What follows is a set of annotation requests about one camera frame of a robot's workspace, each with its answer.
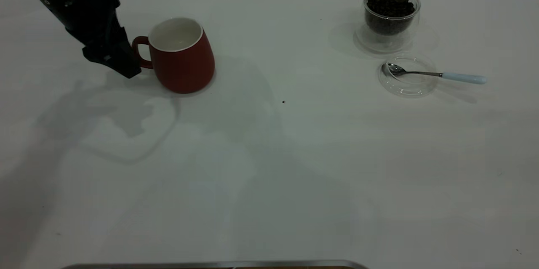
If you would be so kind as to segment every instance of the light blue spoon handle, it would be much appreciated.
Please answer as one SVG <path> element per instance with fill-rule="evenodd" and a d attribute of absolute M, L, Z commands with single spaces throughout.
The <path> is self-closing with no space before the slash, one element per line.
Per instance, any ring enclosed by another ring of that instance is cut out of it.
<path fill-rule="evenodd" d="M 487 78 L 481 75 L 460 75 L 459 73 L 444 72 L 441 74 L 441 78 L 473 84 L 487 83 Z"/>

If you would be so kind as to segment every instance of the coffee bean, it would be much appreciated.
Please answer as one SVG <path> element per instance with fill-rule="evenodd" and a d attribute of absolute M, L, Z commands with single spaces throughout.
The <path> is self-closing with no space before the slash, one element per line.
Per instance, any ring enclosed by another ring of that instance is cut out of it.
<path fill-rule="evenodd" d="M 367 7 L 376 14 L 390 18 L 402 18 L 415 12 L 410 0 L 367 0 Z M 412 18 L 388 20 L 366 11 L 366 23 L 372 31 L 380 35 L 396 35 L 406 30 Z"/>

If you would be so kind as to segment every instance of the glass bowl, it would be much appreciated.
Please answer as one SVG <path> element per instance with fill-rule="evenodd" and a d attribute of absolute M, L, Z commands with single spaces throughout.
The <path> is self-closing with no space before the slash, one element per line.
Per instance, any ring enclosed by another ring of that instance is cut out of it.
<path fill-rule="evenodd" d="M 406 71 L 437 72 L 435 64 L 426 56 L 412 52 L 401 52 L 385 61 L 379 68 L 378 78 L 389 92 L 405 98 L 420 98 L 431 93 L 438 77 L 430 75 L 401 75 L 395 77 L 389 72 L 387 63 L 396 64 Z"/>
<path fill-rule="evenodd" d="M 365 10 L 362 26 L 356 32 L 362 45 L 375 52 L 397 52 L 408 46 L 416 33 L 419 23 L 421 2 L 408 0 L 414 5 L 414 12 L 407 16 L 383 16 L 372 11 L 367 6 L 368 0 L 363 0 Z"/>

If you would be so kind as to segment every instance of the white table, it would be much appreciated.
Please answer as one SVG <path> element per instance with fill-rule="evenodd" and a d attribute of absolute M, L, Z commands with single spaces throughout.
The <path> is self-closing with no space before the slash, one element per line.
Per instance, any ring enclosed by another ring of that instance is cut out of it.
<path fill-rule="evenodd" d="M 360 1 L 121 0 L 131 39 L 204 25 L 217 75 L 175 95 L 0 0 L 0 268 L 536 269 L 539 0 L 421 0 L 412 50 L 489 83 L 412 100 L 354 45 Z"/>

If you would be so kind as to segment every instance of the spoon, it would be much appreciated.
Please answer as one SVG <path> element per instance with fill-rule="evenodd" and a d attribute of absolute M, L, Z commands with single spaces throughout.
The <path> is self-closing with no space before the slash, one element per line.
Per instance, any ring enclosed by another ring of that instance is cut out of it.
<path fill-rule="evenodd" d="M 414 73 L 417 75 L 431 75 L 433 77 L 441 77 L 442 79 L 473 83 L 473 84 L 487 83 L 487 78 L 482 77 L 481 75 L 460 75 L 459 73 L 451 73 L 451 72 L 437 73 L 437 72 L 406 71 L 404 70 L 404 68 L 398 66 L 397 64 L 392 64 L 392 63 L 387 63 L 387 66 L 389 67 L 388 68 L 389 72 L 391 72 L 391 74 L 394 75 L 395 77 L 400 77 L 401 75 Z"/>

